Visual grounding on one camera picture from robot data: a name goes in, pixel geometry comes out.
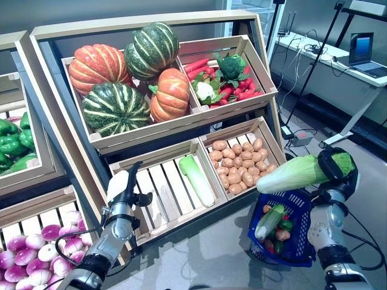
pumpkin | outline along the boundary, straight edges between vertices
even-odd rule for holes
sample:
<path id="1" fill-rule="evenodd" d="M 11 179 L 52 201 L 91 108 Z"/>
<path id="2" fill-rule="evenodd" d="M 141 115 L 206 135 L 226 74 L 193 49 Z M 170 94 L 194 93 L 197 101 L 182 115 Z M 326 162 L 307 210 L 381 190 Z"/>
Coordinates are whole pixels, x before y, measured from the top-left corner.
<path id="1" fill-rule="evenodd" d="M 157 86 L 149 85 L 155 94 L 151 99 L 151 114 L 156 122 L 182 117 L 188 107 L 189 83 L 187 77 L 178 69 L 164 70 Z"/>
<path id="2" fill-rule="evenodd" d="M 70 82 L 81 95 L 87 95 L 94 85 L 103 82 L 134 86 L 123 53 L 106 44 L 85 45 L 75 50 L 68 70 Z"/>
<path id="3" fill-rule="evenodd" d="M 126 66 L 136 79 L 153 79 L 175 60 L 178 47 L 170 26 L 153 23 L 134 32 L 133 43 L 125 48 Z"/>
<path id="4" fill-rule="evenodd" d="M 88 126 L 102 137 L 146 126 L 150 110 L 144 96 L 122 83 L 101 83 L 82 100 Z"/>

blue basket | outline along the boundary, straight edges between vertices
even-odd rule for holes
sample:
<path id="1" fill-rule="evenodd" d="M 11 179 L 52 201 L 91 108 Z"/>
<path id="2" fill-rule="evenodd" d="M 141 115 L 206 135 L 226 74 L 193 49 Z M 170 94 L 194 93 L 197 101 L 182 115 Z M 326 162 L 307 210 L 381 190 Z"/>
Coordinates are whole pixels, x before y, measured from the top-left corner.
<path id="1" fill-rule="evenodd" d="M 312 266 L 312 261 L 316 260 L 316 252 L 307 237 L 311 209 L 308 195 L 309 193 L 302 189 L 272 194 L 260 193 L 247 234 L 252 240 L 250 250 L 257 258 L 272 265 L 280 263 L 293 267 Z M 256 225 L 263 215 L 262 209 L 265 204 L 272 207 L 276 204 L 282 204 L 289 215 L 289 220 L 293 223 L 290 239 L 286 240 L 284 252 L 281 255 L 267 251 L 254 235 Z"/>

gray floor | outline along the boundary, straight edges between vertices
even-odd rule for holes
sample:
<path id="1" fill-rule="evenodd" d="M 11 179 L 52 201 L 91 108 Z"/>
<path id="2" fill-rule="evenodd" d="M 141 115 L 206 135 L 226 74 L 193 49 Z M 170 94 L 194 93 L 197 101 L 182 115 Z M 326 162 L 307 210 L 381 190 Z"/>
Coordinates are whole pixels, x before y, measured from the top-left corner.
<path id="1" fill-rule="evenodd" d="M 289 95 L 284 107 L 288 108 L 292 102 L 293 97 Z M 288 111 L 283 109 L 282 114 L 287 117 Z M 312 154 L 318 154 L 318 143 L 332 134 L 318 121 L 299 111 L 296 111 L 290 125 L 293 130 L 319 130 L 308 145 Z M 348 200 L 347 206 L 372 232 L 386 254 L 387 164 L 349 140 L 336 145 L 352 154 L 362 175 L 358 191 Z M 307 154 L 303 148 L 293 150 L 299 155 Z M 127 269 L 108 278 L 104 288 L 114 286 L 116 290 L 178 290 L 207 285 L 323 290 L 325 280 L 319 263 L 311 268 L 270 266 L 249 254 L 247 226 L 255 201 L 256 193 L 250 194 L 147 246 Z M 367 237 L 351 217 L 346 218 L 345 229 Z M 352 238 L 346 238 L 346 242 L 348 248 L 359 244 Z M 378 255 L 367 246 L 353 252 L 353 257 L 357 263 L 365 266 L 379 262 Z M 365 274 L 374 289 L 387 289 L 383 268 Z"/>

white desk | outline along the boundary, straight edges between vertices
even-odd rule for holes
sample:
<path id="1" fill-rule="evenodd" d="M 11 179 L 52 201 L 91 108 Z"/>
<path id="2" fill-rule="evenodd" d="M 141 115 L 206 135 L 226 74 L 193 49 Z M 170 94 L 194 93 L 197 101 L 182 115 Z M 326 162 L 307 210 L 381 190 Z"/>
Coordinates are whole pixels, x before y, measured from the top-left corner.
<path id="1" fill-rule="evenodd" d="M 309 44 L 318 45 L 318 41 L 304 37 L 300 34 L 290 33 L 289 36 L 282 37 L 279 40 L 279 45 L 281 47 L 278 49 L 286 49 L 289 47 L 289 50 L 293 52 L 293 54 L 288 58 L 290 60 L 293 59 L 294 53 L 297 53 L 300 49 L 302 49 L 301 54 L 304 58 L 302 58 L 303 62 L 301 66 L 304 67 L 299 71 L 304 71 L 304 69 L 310 64 L 310 59 L 314 60 L 317 56 L 304 50 L 304 46 Z M 313 72 L 306 91 L 313 93 L 314 95 L 326 100 L 337 108 L 353 116 L 339 134 L 324 141 L 327 144 L 333 144 L 352 135 L 350 132 L 351 128 L 380 94 L 381 90 L 387 85 L 387 76 L 374 79 L 362 72 L 352 69 L 346 70 L 347 67 L 345 65 L 333 62 L 332 58 L 333 56 L 348 56 L 349 52 L 341 50 L 340 48 L 332 47 L 331 45 L 325 45 L 324 51 L 325 50 L 326 52 L 321 55 L 319 64 Z M 283 62 L 283 56 L 280 57 L 280 54 L 278 54 L 277 58 L 282 59 L 279 59 L 276 62 L 273 60 L 271 69 L 276 73 L 281 73 L 282 66 L 280 66 L 279 63 Z M 336 71 L 336 74 L 340 74 L 345 71 L 343 76 L 333 76 L 331 67 Z M 301 78 L 300 85 L 304 84 L 303 81 L 304 80 Z"/>

orange pumpkin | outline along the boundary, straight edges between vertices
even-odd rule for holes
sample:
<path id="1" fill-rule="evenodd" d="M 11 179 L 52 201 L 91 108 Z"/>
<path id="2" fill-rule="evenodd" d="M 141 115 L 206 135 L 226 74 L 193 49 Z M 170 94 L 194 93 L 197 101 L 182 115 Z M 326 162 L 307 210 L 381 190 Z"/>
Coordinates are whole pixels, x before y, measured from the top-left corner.
<path id="1" fill-rule="evenodd" d="M 134 86 L 123 53 L 106 44 L 85 45 L 75 50 L 68 70 L 71 83 L 81 95 L 87 95 L 94 85 L 103 82 Z"/>
<path id="2" fill-rule="evenodd" d="M 164 70 L 157 86 L 149 86 L 155 94 L 151 99 L 151 114 L 154 120 L 164 122 L 185 115 L 189 102 L 189 83 L 187 77 L 178 69 Z"/>

